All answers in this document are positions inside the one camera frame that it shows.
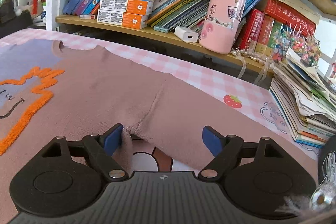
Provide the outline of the pink checkered tablecloth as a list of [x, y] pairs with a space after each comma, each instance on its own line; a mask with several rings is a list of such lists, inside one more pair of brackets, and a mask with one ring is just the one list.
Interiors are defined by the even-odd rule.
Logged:
[[100, 45], [115, 55], [159, 72], [170, 73], [220, 101], [226, 95], [235, 96], [241, 102], [237, 109], [239, 112], [294, 143], [271, 92], [257, 85], [159, 53], [56, 31], [23, 29], [1, 38], [1, 46], [19, 45], [30, 39], [61, 40], [65, 46], [79, 50], [91, 50]]

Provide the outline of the upper orange toothpaste box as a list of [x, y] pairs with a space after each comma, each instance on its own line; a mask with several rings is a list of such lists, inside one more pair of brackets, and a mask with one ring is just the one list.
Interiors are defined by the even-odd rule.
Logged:
[[127, 12], [137, 15], [150, 15], [153, 10], [153, 1], [100, 0], [100, 9], [107, 11]]

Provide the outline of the white charger adapter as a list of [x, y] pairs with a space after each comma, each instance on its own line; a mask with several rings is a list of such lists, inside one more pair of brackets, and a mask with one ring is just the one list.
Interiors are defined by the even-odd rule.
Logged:
[[198, 41], [198, 33], [192, 31], [187, 27], [176, 27], [174, 34], [176, 37], [181, 39], [183, 42], [196, 43]]

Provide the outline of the black box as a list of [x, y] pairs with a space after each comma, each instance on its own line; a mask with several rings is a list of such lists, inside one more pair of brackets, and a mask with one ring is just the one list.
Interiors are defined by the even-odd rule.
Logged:
[[13, 0], [5, 0], [1, 4], [0, 38], [25, 29], [33, 24], [29, 11], [25, 10], [21, 15], [16, 15]]

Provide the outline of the stack of magazines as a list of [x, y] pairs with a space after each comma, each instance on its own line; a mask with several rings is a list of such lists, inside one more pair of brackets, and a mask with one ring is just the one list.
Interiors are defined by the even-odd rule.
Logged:
[[307, 67], [294, 50], [272, 65], [270, 92], [284, 117], [292, 139], [322, 148], [335, 136], [335, 78]]

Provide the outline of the small white red box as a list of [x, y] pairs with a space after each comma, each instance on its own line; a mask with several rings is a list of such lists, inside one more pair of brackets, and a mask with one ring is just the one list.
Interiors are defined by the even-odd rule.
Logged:
[[96, 15], [95, 14], [80, 14], [79, 18], [80, 19], [95, 20], [96, 19]]

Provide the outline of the red tassel ornament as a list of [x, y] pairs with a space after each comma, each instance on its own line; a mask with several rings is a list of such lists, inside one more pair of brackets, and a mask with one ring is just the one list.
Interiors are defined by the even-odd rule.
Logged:
[[38, 0], [33, 0], [33, 5], [32, 5], [32, 14], [36, 15], [38, 12]]

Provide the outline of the red dictionaries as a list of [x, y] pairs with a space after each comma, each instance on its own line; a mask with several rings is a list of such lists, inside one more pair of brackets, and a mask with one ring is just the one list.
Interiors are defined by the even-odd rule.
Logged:
[[244, 10], [246, 23], [243, 25], [234, 47], [240, 50], [251, 49], [270, 55], [275, 48], [271, 36], [285, 29], [298, 30], [303, 36], [313, 34], [316, 23], [298, 10], [279, 0], [254, 0]]

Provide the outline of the colourful star jar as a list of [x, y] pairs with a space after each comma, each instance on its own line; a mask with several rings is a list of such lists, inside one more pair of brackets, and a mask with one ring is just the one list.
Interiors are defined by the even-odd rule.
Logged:
[[275, 47], [271, 55], [274, 62], [285, 59], [289, 49], [293, 50], [307, 67], [317, 67], [321, 57], [320, 42], [314, 36], [307, 38], [293, 31], [281, 30], [274, 36]]

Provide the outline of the lower orange toothpaste box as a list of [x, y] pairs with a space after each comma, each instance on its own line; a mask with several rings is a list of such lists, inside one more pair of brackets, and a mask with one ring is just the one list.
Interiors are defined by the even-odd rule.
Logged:
[[98, 10], [97, 22], [141, 30], [147, 26], [148, 16], [127, 12]]

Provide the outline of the orange toothpaste box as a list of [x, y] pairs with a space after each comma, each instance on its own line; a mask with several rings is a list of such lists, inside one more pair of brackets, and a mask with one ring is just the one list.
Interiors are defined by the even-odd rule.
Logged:
[[153, 1], [100, 0], [100, 9], [107, 11], [127, 12], [137, 15], [150, 15], [153, 10]]
[[148, 16], [127, 12], [98, 10], [97, 22], [141, 30], [147, 26]]

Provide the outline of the purple and pink sweater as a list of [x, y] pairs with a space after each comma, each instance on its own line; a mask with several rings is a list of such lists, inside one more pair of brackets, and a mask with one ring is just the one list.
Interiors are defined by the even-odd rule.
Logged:
[[268, 136], [317, 177], [317, 162], [299, 147], [169, 73], [102, 46], [73, 50], [57, 40], [34, 39], [1, 49], [1, 223], [17, 213], [11, 179], [53, 137], [78, 140], [116, 123], [124, 130], [114, 159], [127, 170], [131, 135], [202, 169], [212, 158], [202, 129], [211, 126], [245, 141]]

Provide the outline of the pink sticker canister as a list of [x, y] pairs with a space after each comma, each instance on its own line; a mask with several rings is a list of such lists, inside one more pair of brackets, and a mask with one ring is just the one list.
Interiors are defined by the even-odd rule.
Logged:
[[210, 0], [199, 38], [200, 45], [216, 53], [230, 53], [245, 1]]

